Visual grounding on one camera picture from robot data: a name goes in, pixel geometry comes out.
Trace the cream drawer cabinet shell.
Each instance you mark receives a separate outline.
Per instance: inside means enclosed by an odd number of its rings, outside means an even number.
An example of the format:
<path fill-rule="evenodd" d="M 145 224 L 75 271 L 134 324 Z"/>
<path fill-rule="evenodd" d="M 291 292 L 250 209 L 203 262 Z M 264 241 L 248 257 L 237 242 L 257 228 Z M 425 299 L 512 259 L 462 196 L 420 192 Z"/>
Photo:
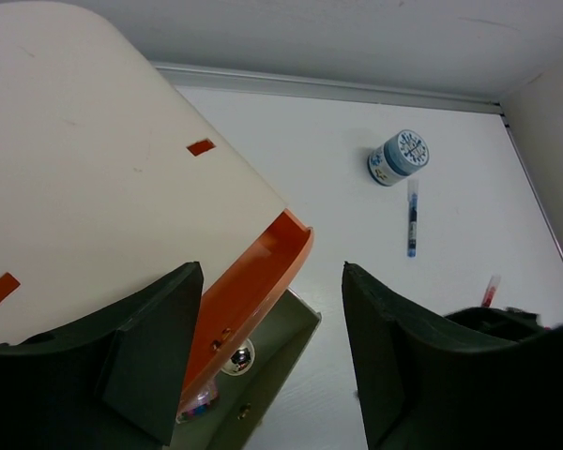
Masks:
<path fill-rule="evenodd" d="M 0 4 L 0 344 L 183 263 L 212 285 L 285 201 L 98 14 Z"/>

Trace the blue white round jar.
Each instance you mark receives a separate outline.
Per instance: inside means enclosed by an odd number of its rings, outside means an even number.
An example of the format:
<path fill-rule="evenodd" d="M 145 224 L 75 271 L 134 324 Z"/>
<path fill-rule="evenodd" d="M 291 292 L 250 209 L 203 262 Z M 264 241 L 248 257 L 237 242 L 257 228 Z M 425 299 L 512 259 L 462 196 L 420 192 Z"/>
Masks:
<path fill-rule="evenodd" d="M 367 168 L 372 179 L 392 187 L 425 167 L 430 160 L 429 146 L 417 132 L 403 129 L 372 150 Z"/>

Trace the red pen under gripper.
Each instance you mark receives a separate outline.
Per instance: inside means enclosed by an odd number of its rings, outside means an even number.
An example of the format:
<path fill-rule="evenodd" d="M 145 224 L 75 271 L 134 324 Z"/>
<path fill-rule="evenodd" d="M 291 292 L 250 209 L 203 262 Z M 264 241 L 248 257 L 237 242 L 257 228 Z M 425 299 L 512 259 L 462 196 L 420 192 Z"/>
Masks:
<path fill-rule="evenodd" d="M 501 276 L 499 275 L 491 276 L 482 298 L 481 306 L 483 308 L 489 308 L 492 305 L 500 281 L 501 281 Z"/>

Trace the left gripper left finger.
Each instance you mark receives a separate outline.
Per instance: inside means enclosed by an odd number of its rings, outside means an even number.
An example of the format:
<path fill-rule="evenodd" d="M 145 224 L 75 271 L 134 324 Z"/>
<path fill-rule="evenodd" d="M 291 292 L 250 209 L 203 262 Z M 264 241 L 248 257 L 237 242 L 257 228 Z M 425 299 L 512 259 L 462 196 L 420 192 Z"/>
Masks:
<path fill-rule="evenodd" d="M 0 344 L 0 449 L 160 449 L 174 434 L 203 290 L 187 262 L 17 345 Z"/>

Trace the blue pen near jar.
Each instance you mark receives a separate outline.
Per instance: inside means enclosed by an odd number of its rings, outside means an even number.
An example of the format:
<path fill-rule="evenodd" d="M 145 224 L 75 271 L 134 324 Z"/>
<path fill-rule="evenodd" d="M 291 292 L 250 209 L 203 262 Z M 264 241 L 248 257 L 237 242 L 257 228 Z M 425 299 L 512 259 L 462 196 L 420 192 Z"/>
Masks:
<path fill-rule="evenodd" d="M 407 184 L 408 200 L 408 231 L 407 257 L 417 256 L 417 226 L 418 226 L 418 179 L 409 179 Z"/>

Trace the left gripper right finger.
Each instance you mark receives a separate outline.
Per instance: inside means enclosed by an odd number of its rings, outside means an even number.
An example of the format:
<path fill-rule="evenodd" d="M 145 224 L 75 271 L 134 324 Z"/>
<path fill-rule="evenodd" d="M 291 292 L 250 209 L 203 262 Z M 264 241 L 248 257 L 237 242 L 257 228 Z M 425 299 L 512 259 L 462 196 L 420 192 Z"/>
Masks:
<path fill-rule="evenodd" d="M 354 263 L 342 301 L 370 448 L 563 449 L 563 325 L 487 336 Z"/>

